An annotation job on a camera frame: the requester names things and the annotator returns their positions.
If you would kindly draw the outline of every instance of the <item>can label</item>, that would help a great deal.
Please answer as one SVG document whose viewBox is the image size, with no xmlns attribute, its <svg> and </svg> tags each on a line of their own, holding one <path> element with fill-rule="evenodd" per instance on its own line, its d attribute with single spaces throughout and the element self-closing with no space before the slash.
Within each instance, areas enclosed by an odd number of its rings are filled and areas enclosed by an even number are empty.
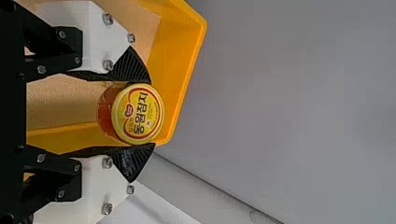
<svg viewBox="0 0 396 224">
<path fill-rule="evenodd" d="M 163 106 L 158 93 L 146 85 L 138 85 L 120 94 L 113 108 L 116 110 L 112 111 L 116 133 L 132 144 L 150 140 L 163 121 Z"/>
</svg>

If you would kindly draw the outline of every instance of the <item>gray background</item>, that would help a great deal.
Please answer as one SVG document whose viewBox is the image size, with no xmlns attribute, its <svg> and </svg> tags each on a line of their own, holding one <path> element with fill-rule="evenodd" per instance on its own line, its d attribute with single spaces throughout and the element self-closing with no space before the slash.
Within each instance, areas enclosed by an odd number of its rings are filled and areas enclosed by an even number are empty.
<svg viewBox="0 0 396 224">
<path fill-rule="evenodd" d="M 396 1 L 188 2 L 208 32 L 159 154 L 286 223 L 394 223 Z"/>
</svg>

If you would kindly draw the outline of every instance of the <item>can lid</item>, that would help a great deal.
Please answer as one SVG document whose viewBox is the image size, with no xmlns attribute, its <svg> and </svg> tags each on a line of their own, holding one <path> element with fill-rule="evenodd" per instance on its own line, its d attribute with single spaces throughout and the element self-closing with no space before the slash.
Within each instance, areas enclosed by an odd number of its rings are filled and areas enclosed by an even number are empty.
<svg viewBox="0 0 396 224">
<path fill-rule="evenodd" d="M 111 108 L 117 136 L 132 145 L 155 138 L 164 121 L 163 100 L 148 84 L 133 84 L 122 90 Z"/>
</svg>

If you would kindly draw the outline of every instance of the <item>yellow tray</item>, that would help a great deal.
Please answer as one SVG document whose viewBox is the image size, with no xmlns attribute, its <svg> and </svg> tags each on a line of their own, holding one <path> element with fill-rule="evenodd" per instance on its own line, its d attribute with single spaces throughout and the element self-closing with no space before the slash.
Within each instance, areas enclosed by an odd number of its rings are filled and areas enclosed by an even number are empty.
<svg viewBox="0 0 396 224">
<path fill-rule="evenodd" d="M 114 5 L 117 2 L 101 1 L 98 5 L 116 15 Z M 184 0 L 136 2 L 161 16 L 147 62 L 152 84 L 165 104 L 164 125 L 154 139 L 157 146 L 160 146 L 168 143 L 174 134 L 192 70 L 205 37 L 206 21 Z M 116 13 L 128 14 L 127 11 L 120 12 L 120 8 L 117 8 Z M 32 130 L 27 137 L 29 144 L 56 153 L 84 147 L 121 145 L 105 137 L 96 122 Z"/>
</svg>

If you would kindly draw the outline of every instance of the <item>bolt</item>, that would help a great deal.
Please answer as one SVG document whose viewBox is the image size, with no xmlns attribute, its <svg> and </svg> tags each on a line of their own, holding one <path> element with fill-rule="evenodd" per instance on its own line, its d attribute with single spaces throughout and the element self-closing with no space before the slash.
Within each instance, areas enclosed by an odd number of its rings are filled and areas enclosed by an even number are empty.
<svg viewBox="0 0 396 224">
<path fill-rule="evenodd" d="M 76 64 L 79 64 L 79 63 L 81 63 L 81 59 L 79 57 L 76 57 L 75 62 L 76 62 Z"/>
<path fill-rule="evenodd" d="M 80 165 L 76 165 L 76 166 L 75 166 L 75 172 L 78 172 L 80 168 L 81 168 Z"/>
<path fill-rule="evenodd" d="M 108 216 L 111 214 L 111 212 L 113 211 L 113 204 L 111 203 L 105 203 L 102 206 L 102 214 L 105 216 Z"/>
<path fill-rule="evenodd" d="M 44 66 L 44 65 L 39 65 L 37 67 L 37 72 L 38 72 L 38 74 L 41 74 L 41 75 L 46 74 L 47 73 L 47 67 Z"/>
<path fill-rule="evenodd" d="M 128 42 L 131 43 L 131 44 L 136 41 L 136 38 L 134 37 L 134 34 L 128 34 L 127 38 L 128 38 Z"/>
<path fill-rule="evenodd" d="M 38 162 L 38 163 L 43 162 L 45 159 L 46 159 L 46 154 L 39 154 L 39 155 L 37 156 L 37 162 Z"/>
<path fill-rule="evenodd" d="M 134 194 L 134 186 L 130 185 L 130 186 L 126 187 L 126 193 Z"/>
<path fill-rule="evenodd" d="M 104 169 L 110 169 L 113 167 L 113 159 L 111 159 L 111 157 L 104 158 L 102 161 L 102 167 Z"/>
<path fill-rule="evenodd" d="M 62 39 L 65 39 L 66 38 L 66 33 L 64 31 L 60 31 L 60 32 L 58 32 L 58 36 L 60 38 L 62 38 Z"/>
<path fill-rule="evenodd" d="M 103 14 L 102 20 L 105 23 L 105 25 L 112 25 L 114 23 L 114 19 L 111 14 Z"/>
<path fill-rule="evenodd" d="M 59 192 L 58 192 L 58 198 L 64 197 L 65 194 L 66 194 L 66 190 L 64 190 L 64 189 L 59 190 Z"/>
<path fill-rule="evenodd" d="M 114 63 L 111 62 L 111 60 L 104 60 L 103 61 L 103 68 L 105 68 L 107 71 L 113 71 Z"/>
</svg>

